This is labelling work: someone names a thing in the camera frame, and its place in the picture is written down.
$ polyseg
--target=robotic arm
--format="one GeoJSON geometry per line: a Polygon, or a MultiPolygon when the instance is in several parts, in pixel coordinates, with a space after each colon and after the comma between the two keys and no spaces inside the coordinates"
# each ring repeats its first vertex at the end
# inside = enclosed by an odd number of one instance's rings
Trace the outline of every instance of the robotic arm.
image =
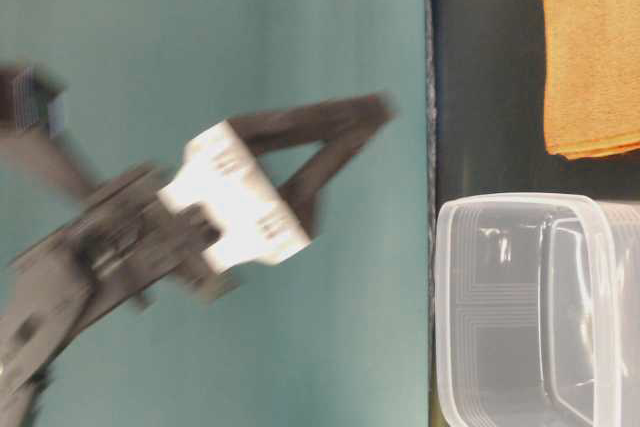
{"type": "Polygon", "coordinates": [[[277,264],[314,235],[319,190],[391,119],[380,95],[257,113],[189,142],[171,182],[151,165],[98,183],[55,130],[61,89],[33,69],[0,70],[0,152],[84,206],[13,262],[0,319],[0,427],[19,427],[51,362],[83,330],[163,277],[213,301],[231,267],[277,264]],[[320,150],[276,188],[257,158],[311,142],[320,150]]]}

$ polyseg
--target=orange towel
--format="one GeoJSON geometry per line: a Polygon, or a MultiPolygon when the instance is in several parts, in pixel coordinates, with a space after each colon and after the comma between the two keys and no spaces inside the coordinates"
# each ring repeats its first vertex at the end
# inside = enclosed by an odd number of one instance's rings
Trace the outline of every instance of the orange towel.
{"type": "Polygon", "coordinates": [[[543,0],[547,150],[569,159],[640,148],[640,0],[543,0]]]}

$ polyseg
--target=teal backdrop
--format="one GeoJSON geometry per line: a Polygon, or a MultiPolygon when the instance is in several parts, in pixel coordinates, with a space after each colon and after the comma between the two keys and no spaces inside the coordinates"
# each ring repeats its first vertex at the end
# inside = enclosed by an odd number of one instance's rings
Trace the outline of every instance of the teal backdrop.
{"type": "MultiPolygon", "coordinates": [[[[384,90],[397,119],[327,189],[322,235],[205,307],[170,282],[55,363],[36,425],[427,424],[424,0],[0,0],[0,60],[67,85],[102,177],[241,112],[384,90]]],[[[310,150],[267,159],[276,178],[310,150]]],[[[77,213],[0,171],[0,261],[77,213]]],[[[11,272],[0,277],[2,298],[11,272]]]]}

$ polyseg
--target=clear plastic container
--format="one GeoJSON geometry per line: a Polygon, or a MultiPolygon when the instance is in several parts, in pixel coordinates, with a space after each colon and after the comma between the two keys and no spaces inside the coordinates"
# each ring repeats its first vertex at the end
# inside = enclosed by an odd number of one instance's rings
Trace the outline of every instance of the clear plastic container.
{"type": "Polygon", "coordinates": [[[435,272],[452,427],[640,426],[640,204],[449,202],[435,272]]]}

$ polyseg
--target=black table surface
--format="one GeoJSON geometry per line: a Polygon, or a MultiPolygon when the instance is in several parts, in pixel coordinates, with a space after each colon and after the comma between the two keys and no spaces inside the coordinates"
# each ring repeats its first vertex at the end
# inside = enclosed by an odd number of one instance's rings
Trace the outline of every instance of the black table surface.
{"type": "Polygon", "coordinates": [[[433,0],[438,206],[475,194],[640,198],[640,152],[567,161],[543,139],[542,0],[433,0]]]}

